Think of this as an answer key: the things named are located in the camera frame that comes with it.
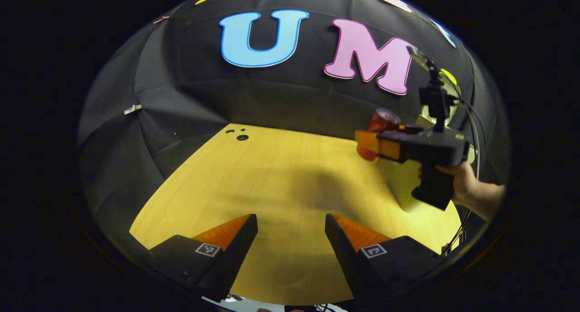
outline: black handle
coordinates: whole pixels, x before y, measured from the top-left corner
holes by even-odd
[[[421,184],[411,192],[411,195],[415,199],[445,210],[453,197],[453,178],[453,175],[440,172],[435,165],[423,164]]]

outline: wooden table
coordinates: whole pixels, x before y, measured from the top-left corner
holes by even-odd
[[[241,134],[249,139],[237,140]],[[437,253],[460,224],[452,204],[402,211],[386,182],[396,164],[370,163],[355,148],[352,140],[230,124],[162,184],[130,233],[152,248],[256,213],[258,234],[232,293],[292,305],[351,299],[324,233],[327,213],[390,238],[411,236]]]

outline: blue letter u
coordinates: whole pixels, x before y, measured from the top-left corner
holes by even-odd
[[[272,17],[278,19],[278,38],[274,47],[267,50],[250,48],[250,29],[252,21],[259,19],[257,12],[232,15],[222,19],[223,27],[222,56],[241,67],[267,67],[288,60],[298,43],[300,21],[309,16],[307,12],[298,10],[278,10],[272,12]]]

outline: letter m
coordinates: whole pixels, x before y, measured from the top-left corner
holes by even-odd
[[[383,66],[387,66],[385,74],[377,79],[377,85],[397,95],[406,94],[405,83],[411,64],[411,55],[406,47],[411,46],[410,43],[392,38],[381,49],[377,49],[365,25],[348,19],[334,19],[332,23],[339,29],[338,46],[334,61],[324,67],[326,74],[352,79],[356,75],[352,69],[352,60],[356,55],[363,81],[371,81]]]

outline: white clip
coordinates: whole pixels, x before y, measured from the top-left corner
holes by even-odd
[[[140,110],[140,109],[141,109],[141,105],[133,105],[133,107],[128,108],[128,109],[125,110],[125,115],[127,115],[129,113],[132,113],[132,112],[134,112],[136,110]]]

